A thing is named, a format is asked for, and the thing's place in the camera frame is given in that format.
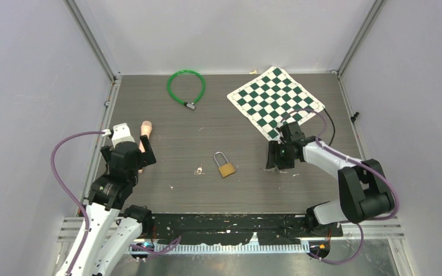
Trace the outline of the brass padlock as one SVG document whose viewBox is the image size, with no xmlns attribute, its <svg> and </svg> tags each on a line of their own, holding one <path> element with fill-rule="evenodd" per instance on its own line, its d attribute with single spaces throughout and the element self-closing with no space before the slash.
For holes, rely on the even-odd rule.
<svg viewBox="0 0 442 276">
<path fill-rule="evenodd" d="M 218 162 L 218 156 L 219 155 L 224 159 L 224 164 L 223 165 L 221 165 Z M 235 167 L 233 166 L 233 164 L 231 162 L 229 162 L 227 156 L 223 152 L 220 152 L 220 151 L 215 152 L 214 155 L 213 155 L 213 159 L 214 159 L 214 162 L 216 163 L 216 165 L 218 167 L 220 175 L 223 178 L 228 177 L 228 176 L 233 175 L 234 173 L 236 173 Z"/>
</svg>

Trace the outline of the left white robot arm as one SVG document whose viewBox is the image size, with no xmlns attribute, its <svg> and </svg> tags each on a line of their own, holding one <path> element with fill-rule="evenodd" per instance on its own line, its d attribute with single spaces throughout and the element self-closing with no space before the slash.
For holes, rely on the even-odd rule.
<svg viewBox="0 0 442 276">
<path fill-rule="evenodd" d="M 102 135 L 113 141 L 101 148 L 106 171 L 92 183 L 87 205 L 79 206 L 83 223 L 56 275 L 110 275 L 133 241 L 149 237 L 154 229 L 151 210 L 136 205 L 123 209 L 138 171 L 156 162 L 148 136 L 140 137 L 141 151 L 132 136 Z"/>
</svg>

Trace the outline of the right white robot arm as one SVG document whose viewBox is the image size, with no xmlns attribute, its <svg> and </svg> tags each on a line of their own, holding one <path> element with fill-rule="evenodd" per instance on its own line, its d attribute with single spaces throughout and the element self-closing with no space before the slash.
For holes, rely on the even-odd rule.
<svg viewBox="0 0 442 276">
<path fill-rule="evenodd" d="M 275 131 L 279 137 L 269 141 L 266 169 L 292 169 L 298 160 L 320 168 L 338 182 L 338 199 L 306 210 L 304 227 L 311 235 L 320 236 L 329 224 L 344 221 L 358 224 L 396 207 L 382 166 L 375 159 L 344 155 L 320 138 L 306 136 L 296 122 L 278 126 Z"/>
</svg>

